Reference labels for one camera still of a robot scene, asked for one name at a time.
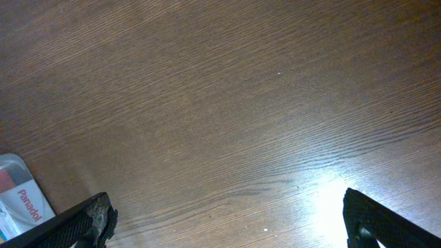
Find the white Panadol box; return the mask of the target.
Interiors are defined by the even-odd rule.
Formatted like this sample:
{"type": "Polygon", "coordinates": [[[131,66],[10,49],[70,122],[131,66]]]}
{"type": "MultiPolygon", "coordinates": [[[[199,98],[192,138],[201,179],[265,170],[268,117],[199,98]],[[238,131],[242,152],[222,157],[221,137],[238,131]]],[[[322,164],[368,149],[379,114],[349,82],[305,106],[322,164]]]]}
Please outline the white Panadol box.
{"type": "Polygon", "coordinates": [[[46,197],[35,180],[1,193],[1,239],[9,241],[54,218],[46,197]]]}

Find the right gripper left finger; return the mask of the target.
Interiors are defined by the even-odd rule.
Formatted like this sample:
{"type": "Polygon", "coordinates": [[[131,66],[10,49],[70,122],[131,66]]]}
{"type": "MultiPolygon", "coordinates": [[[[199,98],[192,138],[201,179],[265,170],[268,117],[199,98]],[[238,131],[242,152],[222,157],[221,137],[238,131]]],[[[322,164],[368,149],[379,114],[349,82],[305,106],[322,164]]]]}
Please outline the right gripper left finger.
{"type": "Polygon", "coordinates": [[[62,214],[1,244],[1,248],[106,248],[118,211],[101,192],[62,214]]]}

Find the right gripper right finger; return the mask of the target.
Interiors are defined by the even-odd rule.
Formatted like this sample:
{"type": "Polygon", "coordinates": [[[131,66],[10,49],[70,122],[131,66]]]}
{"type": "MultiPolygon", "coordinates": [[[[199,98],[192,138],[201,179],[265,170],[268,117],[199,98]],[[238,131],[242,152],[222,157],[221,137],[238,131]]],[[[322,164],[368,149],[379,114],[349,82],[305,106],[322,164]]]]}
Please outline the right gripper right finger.
{"type": "Polygon", "coordinates": [[[440,246],[439,237],[352,188],[345,192],[342,215],[348,248],[440,246]]]}

